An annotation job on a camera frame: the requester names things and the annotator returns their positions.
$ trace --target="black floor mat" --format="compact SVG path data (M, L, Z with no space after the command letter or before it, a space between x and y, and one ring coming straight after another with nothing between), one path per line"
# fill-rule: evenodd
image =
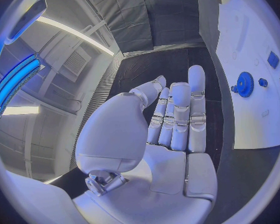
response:
M223 143L223 115L218 78L207 48L184 48L153 52L123 60L108 98L121 92L128 92L132 88L151 81L159 75L166 77L167 87L173 82L187 82L188 68L192 65L200 65L205 71L206 152L211 156L217 169ZM157 100L143 112L148 124L156 103Z

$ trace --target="white panel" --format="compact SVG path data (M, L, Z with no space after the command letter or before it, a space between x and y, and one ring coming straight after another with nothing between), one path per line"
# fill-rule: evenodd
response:
M243 71L254 78L254 91L250 97L243 98L231 92L235 116L234 148L280 145L280 62L276 69L267 62L271 51L280 59L274 38L243 0L220 4L218 28L217 55L229 86L236 85ZM260 78L268 81L267 88L258 84Z

